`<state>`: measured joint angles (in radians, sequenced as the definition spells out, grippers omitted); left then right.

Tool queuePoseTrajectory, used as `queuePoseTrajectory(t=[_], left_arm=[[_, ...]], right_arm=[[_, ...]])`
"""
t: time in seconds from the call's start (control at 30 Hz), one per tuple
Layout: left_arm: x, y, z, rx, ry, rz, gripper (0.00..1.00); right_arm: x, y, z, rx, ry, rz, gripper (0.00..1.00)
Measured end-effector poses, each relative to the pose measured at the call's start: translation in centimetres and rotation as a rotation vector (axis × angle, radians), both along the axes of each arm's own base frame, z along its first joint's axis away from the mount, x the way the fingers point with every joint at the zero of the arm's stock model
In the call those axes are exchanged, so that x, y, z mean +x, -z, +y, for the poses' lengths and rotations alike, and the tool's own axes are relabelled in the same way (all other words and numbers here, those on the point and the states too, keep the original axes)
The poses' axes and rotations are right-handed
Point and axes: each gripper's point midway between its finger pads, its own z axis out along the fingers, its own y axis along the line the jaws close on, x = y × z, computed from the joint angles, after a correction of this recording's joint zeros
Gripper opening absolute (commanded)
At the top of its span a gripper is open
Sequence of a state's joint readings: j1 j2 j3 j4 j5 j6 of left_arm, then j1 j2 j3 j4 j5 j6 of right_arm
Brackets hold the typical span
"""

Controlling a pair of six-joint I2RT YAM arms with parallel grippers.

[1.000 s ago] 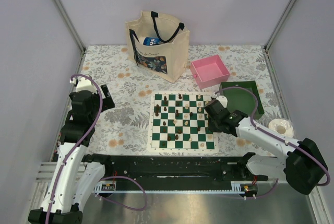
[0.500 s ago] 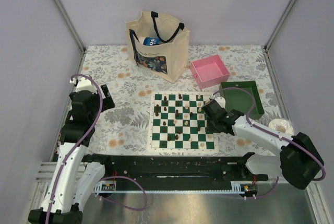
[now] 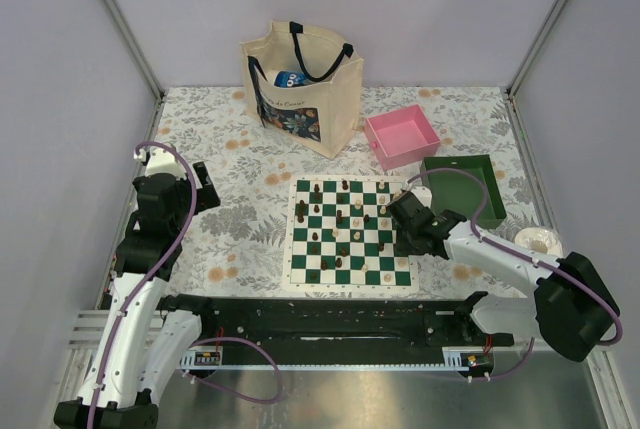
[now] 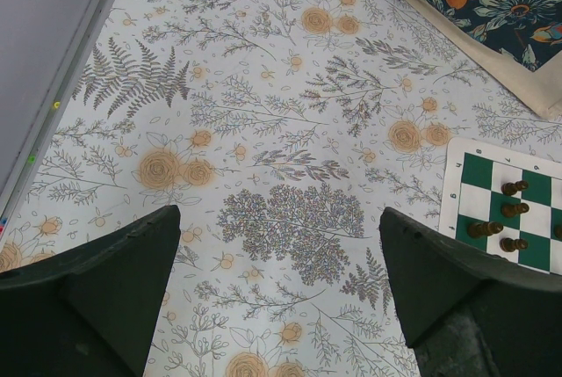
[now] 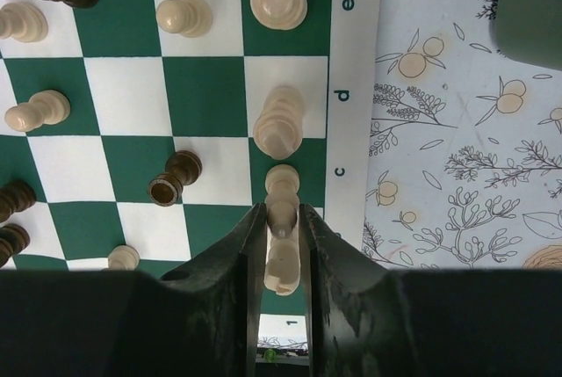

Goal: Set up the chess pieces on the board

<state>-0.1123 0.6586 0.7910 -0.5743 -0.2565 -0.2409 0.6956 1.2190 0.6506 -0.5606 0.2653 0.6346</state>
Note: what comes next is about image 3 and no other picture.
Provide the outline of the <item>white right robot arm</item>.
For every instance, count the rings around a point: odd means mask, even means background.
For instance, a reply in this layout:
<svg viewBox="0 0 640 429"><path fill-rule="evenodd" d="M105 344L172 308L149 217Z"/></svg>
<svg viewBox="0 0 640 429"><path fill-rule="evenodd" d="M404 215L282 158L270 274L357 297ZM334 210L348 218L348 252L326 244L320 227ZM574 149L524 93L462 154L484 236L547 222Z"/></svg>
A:
<svg viewBox="0 0 640 429"><path fill-rule="evenodd" d="M542 339L564 358L583 361L609 330L622 336L620 309L593 263L571 252L556 258L527 251L481 231L450 210L434 214L410 191L386 207L403 256L430 255L478 267L522 293L522 298L479 296L455 320L455 332L475 345L489 334Z"/></svg>

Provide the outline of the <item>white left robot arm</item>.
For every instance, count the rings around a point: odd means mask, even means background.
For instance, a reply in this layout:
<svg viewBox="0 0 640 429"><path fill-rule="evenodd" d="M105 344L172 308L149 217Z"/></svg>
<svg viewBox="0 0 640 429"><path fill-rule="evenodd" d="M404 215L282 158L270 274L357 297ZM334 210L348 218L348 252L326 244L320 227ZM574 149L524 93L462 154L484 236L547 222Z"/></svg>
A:
<svg viewBox="0 0 640 429"><path fill-rule="evenodd" d="M116 249L107 320L78 394L55 409L58 428L156 427L162 393L188 345L216 335L206 300L180 296L166 307L171 328L147 342L193 217L220 198L205 164L188 164L170 144L141 142L134 158L144 173L133 181L137 206Z"/></svg>

